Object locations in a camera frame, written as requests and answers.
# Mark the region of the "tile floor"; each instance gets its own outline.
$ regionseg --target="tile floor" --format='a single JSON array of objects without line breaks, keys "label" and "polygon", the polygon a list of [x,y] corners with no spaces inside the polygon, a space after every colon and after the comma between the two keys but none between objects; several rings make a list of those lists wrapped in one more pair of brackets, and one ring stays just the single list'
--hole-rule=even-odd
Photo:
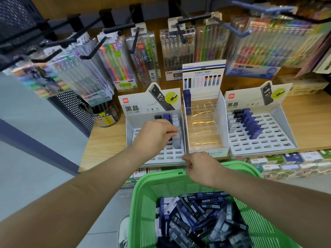
[{"label": "tile floor", "polygon": [[[0,104],[2,120],[80,164],[87,138],[50,103],[2,73]],[[71,175],[0,142],[0,221],[70,178]],[[331,175],[284,182],[331,193]],[[130,211],[132,191],[122,189],[114,196],[79,248],[116,247],[118,226]]]}]

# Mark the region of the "hand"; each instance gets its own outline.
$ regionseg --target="hand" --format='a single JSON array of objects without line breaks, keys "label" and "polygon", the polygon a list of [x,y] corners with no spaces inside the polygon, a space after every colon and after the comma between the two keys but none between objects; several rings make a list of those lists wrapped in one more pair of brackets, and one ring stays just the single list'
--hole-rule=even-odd
[{"label": "hand", "polygon": [[215,188],[226,168],[207,152],[194,152],[182,156],[186,160],[186,174],[196,183]]},{"label": "hand", "polygon": [[178,128],[168,120],[150,120],[143,125],[131,146],[138,150],[139,155],[144,155],[147,162],[159,154],[177,132]]}]

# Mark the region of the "blue hook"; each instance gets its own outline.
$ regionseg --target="blue hook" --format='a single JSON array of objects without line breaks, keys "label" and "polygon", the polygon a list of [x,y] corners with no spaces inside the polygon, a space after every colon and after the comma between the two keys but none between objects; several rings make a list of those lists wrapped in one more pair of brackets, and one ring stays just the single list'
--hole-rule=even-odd
[{"label": "blue hook", "polygon": [[253,4],[242,3],[242,2],[238,2],[238,1],[232,1],[231,3],[236,6],[240,6],[242,8],[254,9],[261,13],[278,13],[278,12],[282,12],[282,11],[286,12],[286,11],[291,11],[294,8],[294,6],[284,6],[284,7],[279,7],[279,8],[263,8],[263,7],[256,6]]},{"label": "blue hook", "polygon": [[246,36],[249,36],[252,33],[252,30],[248,30],[245,33],[240,33],[238,30],[234,29],[233,27],[231,27],[229,24],[221,21],[218,17],[213,17],[213,19],[215,21],[217,21],[219,24],[221,24],[222,26],[224,26],[225,28],[227,28],[228,30],[231,30],[233,33],[235,33],[237,36],[239,36],[240,38],[244,38]]}]

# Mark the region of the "wooden counter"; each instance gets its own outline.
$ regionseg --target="wooden counter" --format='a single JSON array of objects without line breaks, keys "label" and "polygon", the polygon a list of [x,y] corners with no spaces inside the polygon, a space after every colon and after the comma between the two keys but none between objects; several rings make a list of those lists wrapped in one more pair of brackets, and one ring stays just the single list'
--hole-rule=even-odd
[{"label": "wooden counter", "polygon": [[[298,144],[298,151],[331,148],[331,96],[317,94],[287,97],[282,103]],[[94,126],[78,171],[86,171],[126,147],[125,117],[109,128]]]}]

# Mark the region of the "green shopping basket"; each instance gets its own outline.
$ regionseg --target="green shopping basket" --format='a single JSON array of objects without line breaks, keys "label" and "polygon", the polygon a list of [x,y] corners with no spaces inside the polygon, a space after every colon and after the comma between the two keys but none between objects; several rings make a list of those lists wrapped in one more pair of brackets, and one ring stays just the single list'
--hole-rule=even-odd
[{"label": "green shopping basket", "polygon": [[[262,178],[252,165],[242,161],[222,163],[224,166]],[[188,193],[213,192],[216,189],[193,182],[183,169],[153,172],[144,175],[136,183],[130,209],[128,248],[152,248],[156,246],[155,208],[160,197],[175,197]],[[249,236],[254,248],[298,248],[291,238],[278,230],[259,213],[235,199],[249,225]]]}]

